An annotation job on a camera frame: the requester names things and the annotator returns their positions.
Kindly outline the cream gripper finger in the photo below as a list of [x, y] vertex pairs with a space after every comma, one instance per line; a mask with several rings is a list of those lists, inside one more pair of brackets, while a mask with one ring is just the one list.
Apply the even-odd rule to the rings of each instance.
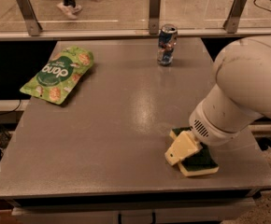
[[178, 130], [172, 130], [170, 136], [173, 138], [173, 143], [164, 156], [171, 166], [184, 161], [202, 149], [192, 131], [181, 131], [179, 133]]

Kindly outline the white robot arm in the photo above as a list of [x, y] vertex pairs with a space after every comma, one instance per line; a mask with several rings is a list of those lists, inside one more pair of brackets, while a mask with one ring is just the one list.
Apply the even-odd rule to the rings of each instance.
[[261, 117], [271, 119], [271, 35], [232, 42], [216, 57], [215, 85], [176, 136], [164, 156], [170, 165], [191, 157], [202, 145], [217, 147], [236, 138]]

